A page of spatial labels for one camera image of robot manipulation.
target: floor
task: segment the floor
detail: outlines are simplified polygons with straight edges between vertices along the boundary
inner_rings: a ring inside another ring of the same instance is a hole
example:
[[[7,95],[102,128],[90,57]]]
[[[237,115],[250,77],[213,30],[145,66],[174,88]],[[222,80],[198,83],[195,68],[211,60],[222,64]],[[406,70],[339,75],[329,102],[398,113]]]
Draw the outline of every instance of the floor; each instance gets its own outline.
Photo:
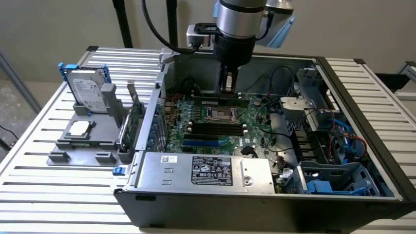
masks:
[[[61,83],[27,82],[27,86],[43,106],[59,85]],[[35,117],[37,114],[13,83],[9,80],[0,80],[0,125],[21,137]],[[0,137],[9,144],[17,142],[14,135],[3,129],[0,129]],[[6,155],[7,152],[0,148],[0,162]]]

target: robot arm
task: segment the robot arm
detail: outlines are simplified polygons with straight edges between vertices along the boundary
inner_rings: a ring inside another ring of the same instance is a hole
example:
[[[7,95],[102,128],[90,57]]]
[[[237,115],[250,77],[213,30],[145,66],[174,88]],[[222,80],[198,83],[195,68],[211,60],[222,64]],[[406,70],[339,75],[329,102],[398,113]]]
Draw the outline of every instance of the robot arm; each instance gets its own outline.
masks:
[[[294,23],[290,0],[221,0],[218,22],[191,25],[189,44],[210,46],[222,63],[219,87],[234,92],[239,67],[251,60],[257,43],[279,48]]]

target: white sticker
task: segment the white sticker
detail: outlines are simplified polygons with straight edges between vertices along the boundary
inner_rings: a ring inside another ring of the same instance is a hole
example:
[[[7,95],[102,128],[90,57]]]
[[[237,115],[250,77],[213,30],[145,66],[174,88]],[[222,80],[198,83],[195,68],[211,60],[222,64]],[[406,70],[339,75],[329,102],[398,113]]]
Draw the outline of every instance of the white sticker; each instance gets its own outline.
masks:
[[[93,112],[106,113],[107,108],[97,82],[87,79],[74,79],[74,85],[86,108]]]
[[[171,162],[171,163],[177,163],[178,162],[178,156],[162,156],[162,160],[161,162]]]

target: warning label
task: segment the warning label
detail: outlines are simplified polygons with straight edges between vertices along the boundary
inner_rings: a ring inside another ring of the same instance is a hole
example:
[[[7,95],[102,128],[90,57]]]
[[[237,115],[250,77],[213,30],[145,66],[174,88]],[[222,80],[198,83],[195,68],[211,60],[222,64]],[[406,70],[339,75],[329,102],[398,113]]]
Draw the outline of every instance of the warning label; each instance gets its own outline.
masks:
[[[193,184],[234,185],[233,159],[230,157],[193,157]]]

